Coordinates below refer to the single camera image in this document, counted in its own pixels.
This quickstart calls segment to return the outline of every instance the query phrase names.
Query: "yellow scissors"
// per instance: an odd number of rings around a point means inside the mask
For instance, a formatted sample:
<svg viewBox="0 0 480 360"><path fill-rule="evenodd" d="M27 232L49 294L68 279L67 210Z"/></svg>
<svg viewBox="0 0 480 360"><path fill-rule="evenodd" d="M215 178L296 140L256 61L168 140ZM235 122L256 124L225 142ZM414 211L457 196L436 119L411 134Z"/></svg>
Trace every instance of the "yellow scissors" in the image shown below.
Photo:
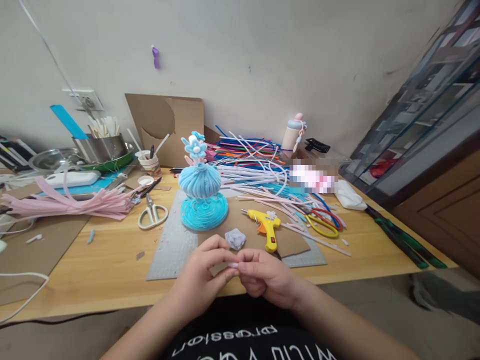
<svg viewBox="0 0 480 360"><path fill-rule="evenodd" d="M336 238L338 235L339 235L339 232L336 228L334 228L332 225L326 223L325 221L322 221L320 220L318 217L313 217L312 215L308 214L306 216L306 220L308 221L308 223L311 225L311 228L313 230L315 230L317 233L319 233L320 235L323 235L324 237L326 238L330 238L330 239L334 239ZM325 233L323 231L321 231L318 227L316 227L313 223L313 221L319 223L320 225L323 225L324 227L330 229L333 231L333 233Z"/></svg>
<svg viewBox="0 0 480 360"><path fill-rule="evenodd" d="M169 215L169 211L165 206L154 204L154 201L152 200L152 197L149 193L146 195L146 204L146 209L142 211L140 217L138 218L138 227L143 230L154 228L157 225L163 223ZM159 217L158 209L162 209L165 212L165 216L161 219ZM146 225L142 225L142 219L145 215L148 215L149 223Z"/></svg>

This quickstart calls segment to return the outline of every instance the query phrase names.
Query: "electrical outlet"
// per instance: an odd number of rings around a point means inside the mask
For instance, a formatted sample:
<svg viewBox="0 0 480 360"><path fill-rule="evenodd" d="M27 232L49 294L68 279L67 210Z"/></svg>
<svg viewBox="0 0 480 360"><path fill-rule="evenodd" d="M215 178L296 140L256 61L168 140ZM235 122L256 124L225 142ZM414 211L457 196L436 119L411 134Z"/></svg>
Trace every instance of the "electrical outlet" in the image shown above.
<svg viewBox="0 0 480 360"><path fill-rule="evenodd" d="M70 89L63 89L64 93L66 93L71 101L75 103L75 110L85 111L85 109L80 106L79 99L70 91ZM95 90L77 90L73 89L73 91L80 97L82 102L84 102L91 111L105 111L102 102L100 101L99 97Z"/></svg>

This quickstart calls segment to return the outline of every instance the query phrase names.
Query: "blue pipe cleaner sculpture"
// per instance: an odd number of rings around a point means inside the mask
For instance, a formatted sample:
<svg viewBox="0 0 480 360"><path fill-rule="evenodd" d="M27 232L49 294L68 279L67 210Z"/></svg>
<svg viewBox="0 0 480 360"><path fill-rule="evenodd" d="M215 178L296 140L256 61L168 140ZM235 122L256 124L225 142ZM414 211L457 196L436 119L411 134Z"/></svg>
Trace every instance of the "blue pipe cleaner sculpture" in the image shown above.
<svg viewBox="0 0 480 360"><path fill-rule="evenodd" d="M216 166L207 165L204 160L207 144L205 137L192 131L188 140L184 137L185 151L190 164L178 176L178 184L187 197L181 204L181 222L195 231L216 228L227 217L229 205L220 191L222 180Z"/></svg>

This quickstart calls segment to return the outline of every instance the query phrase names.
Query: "desk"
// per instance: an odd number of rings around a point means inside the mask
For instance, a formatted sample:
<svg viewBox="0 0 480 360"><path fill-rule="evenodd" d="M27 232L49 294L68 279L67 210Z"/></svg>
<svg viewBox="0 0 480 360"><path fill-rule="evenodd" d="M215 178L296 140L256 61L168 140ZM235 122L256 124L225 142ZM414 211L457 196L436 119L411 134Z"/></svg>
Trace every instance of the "desk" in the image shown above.
<svg viewBox="0 0 480 360"><path fill-rule="evenodd" d="M170 209L179 186L169 169L162 169L162 172L161 184L171 186L171 190L153 190L150 194L156 204ZM361 195L367 204L409 232L449 268L457 266L367 196ZM326 196L325 201L329 205L338 204L333 195ZM51 272L48 285L13 321L148 306L162 298L175 280L145 280L162 231L159 227L147 231L139 229L138 217L145 207L143 199L121 222L92 217ZM347 250L352 256L319 245L328 265L295 268L294 272L319 285L421 271L366 213L342 207L336 212L347 225L341 238L348 241ZM87 244L92 229L95 229L95 238ZM145 256L137 260L141 252ZM220 295L244 292L239 279L234 278ZM19 301L0 306L0 318L11 314L21 304Z"/></svg>

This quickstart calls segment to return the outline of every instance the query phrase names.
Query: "hand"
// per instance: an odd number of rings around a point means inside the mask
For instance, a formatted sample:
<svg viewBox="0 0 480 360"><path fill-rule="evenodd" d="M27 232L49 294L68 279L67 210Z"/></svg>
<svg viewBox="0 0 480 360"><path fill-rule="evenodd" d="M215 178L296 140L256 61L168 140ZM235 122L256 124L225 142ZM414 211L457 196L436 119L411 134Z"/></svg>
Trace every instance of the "hand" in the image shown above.
<svg viewBox="0 0 480 360"><path fill-rule="evenodd" d="M239 257L229 249L224 238L219 235L209 237L192 252L173 284L167 297L187 322L203 314L219 291L239 275L237 269L230 267L216 276L210 272L210 268L217 264L239 261Z"/></svg>
<svg viewBox="0 0 480 360"><path fill-rule="evenodd" d="M294 310L300 301L301 288L308 281L294 274L275 256L257 249L238 252L240 281L253 298L263 296L282 309Z"/></svg>

